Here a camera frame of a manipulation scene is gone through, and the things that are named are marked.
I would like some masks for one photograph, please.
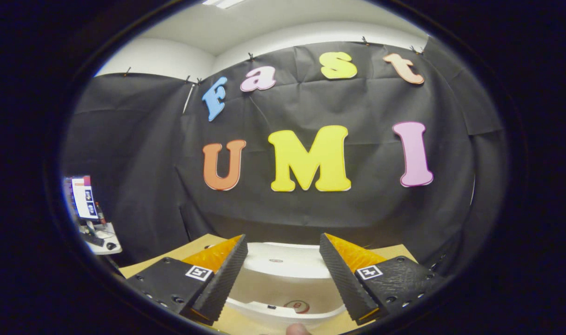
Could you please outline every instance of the white ceiling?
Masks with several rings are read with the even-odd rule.
[[[365,0],[246,0],[228,9],[198,3],[140,37],[173,40],[217,56],[263,34],[321,21],[370,23],[426,38],[411,23]]]

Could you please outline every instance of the pink letter i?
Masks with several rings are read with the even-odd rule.
[[[393,126],[400,136],[405,155],[405,174],[400,178],[404,187],[422,186],[433,181],[433,174],[427,169],[426,149],[423,146],[423,132],[426,127],[419,122],[401,122]]]

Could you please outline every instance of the orange letter u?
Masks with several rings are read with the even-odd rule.
[[[202,149],[204,153],[204,182],[208,187],[219,191],[228,191],[235,187],[240,181],[242,165],[242,149],[245,147],[244,140],[234,140],[227,143],[229,149],[229,174],[225,178],[217,174],[217,159],[223,146],[219,143],[207,144]]]

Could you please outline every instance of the desk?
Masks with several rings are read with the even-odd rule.
[[[143,261],[138,264],[130,265],[129,267],[120,268],[120,272],[126,278],[130,278],[136,273],[146,269],[147,267],[150,267],[163,257],[184,259],[204,250],[204,246],[210,246],[211,244],[217,244],[222,241],[225,241],[225,238],[206,234],[192,242],[189,242],[188,244],[185,244],[184,246],[181,246],[180,248],[174,249],[161,256],[157,256],[155,258],[149,259],[148,261]],[[373,249],[372,251],[387,259],[391,259],[397,256],[406,256],[415,261],[413,255],[411,255],[411,253],[402,244],[388,248]],[[312,333],[313,335],[333,335],[345,333],[359,327],[360,326],[357,326],[355,322],[351,320],[349,313],[345,310],[344,312],[342,312],[342,314],[337,315],[335,318],[311,330],[310,333]],[[285,329],[272,329],[268,327],[268,325],[255,322],[254,320],[247,318],[245,315],[234,310],[228,305],[225,305],[223,307],[221,316],[219,317],[219,320],[213,324],[213,328],[219,329],[220,331],[231,335],[285,335]]]
[[[117,235],[115,235],[115,230],[113,230],[113,225],[111,222],[107,222],[106,225],[93,225],[95,227],[95,234],[97,237],[102,238],[105,240],[105,243],[102,247],[95,246],[95,244],[87,242],[89,248],[95,255],[111,255],[113,253],[120,253],[122,251],[121,244],[119,240],[117,240]],[[109,250],[107,249],[107,243],[115,244],[115,248]]]

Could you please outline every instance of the letter m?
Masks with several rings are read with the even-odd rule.
[[[270,134],[268,142],[274,146],[276,178],[271,184],[273,191],[291,192],[295,182],[289,176],[293,170],[295,178],[304,191],[310,188],[318,168],[320,178],[315,186],[319,191],[347,191],[351,180],[345,175],[344,141],[349,134],[346,127],[326,126],[320,128],[310,148],[301,144],[292,131],[278,131]]]

